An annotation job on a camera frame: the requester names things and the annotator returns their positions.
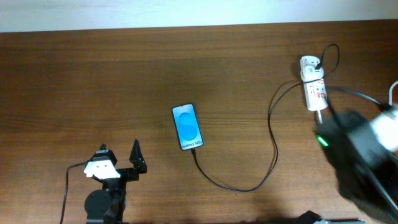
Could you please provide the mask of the white power strip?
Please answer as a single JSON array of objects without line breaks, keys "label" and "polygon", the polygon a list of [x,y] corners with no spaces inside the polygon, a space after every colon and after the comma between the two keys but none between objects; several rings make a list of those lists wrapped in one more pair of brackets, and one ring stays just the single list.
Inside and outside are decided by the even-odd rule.
[{"label": "white power strip", "polygon": [[[306,55],[300,59],[300,63],[304,60],[315,60],[320,63],[320,59],[314,56]],[[318,80],[313,80],[310,82],[303,82],[303,88],[305,93],[305,100],[307,104],[307,109],[309,111],[321,111],[328,107],[326,102],[326,90],[325,82],[323,77]]]}]

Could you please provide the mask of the blue Samsung Galaxy smartphone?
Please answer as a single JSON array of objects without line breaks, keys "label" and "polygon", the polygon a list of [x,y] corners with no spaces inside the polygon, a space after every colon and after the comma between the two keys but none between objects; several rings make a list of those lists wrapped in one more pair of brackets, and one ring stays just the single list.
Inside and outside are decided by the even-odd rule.
[{"label": "blue Samsung Galaxy smartphone", "polygon": [[192,104],[172,108],[180,148],[183,151],[203,146],[203,138]]}]

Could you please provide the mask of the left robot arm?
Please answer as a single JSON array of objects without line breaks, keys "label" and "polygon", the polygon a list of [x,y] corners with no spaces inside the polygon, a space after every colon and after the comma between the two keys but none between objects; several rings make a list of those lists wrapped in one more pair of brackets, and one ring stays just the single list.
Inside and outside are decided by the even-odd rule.
[{"label": "left robot arm", "polygon": [[142,156],[138,140],[134,141],[129,156],[130,168],[117,169],[114,152],[105,144],[88,160],[84,173],[102,184],[85,200],[87,223],[122,224],[126,208],[126,186],[128,182],[139,180],[141,174],[147,172],[147,164]]}]

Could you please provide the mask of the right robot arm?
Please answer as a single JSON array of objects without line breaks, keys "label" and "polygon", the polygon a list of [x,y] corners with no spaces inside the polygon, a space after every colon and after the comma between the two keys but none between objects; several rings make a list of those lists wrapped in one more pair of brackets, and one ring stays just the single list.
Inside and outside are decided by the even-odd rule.
[{"label": "right robot arm", "polygon": [[362,212],[397,223],[397,158],[359,113],[340,113],[318,124],[318,142],[335,170],[338,190]]}]

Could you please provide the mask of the white USB charger plug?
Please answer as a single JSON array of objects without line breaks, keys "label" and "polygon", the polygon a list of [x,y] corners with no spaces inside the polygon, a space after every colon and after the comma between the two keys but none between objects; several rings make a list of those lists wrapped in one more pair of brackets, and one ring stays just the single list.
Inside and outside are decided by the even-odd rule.
[{"label": "white USB charger plug", "polygon": [[301,78],[303,82],[310,82],[313,80],[321,79],[324,75],[322,68],[316,69],[318,62],[315,60],[304,60],[300,63]]}]

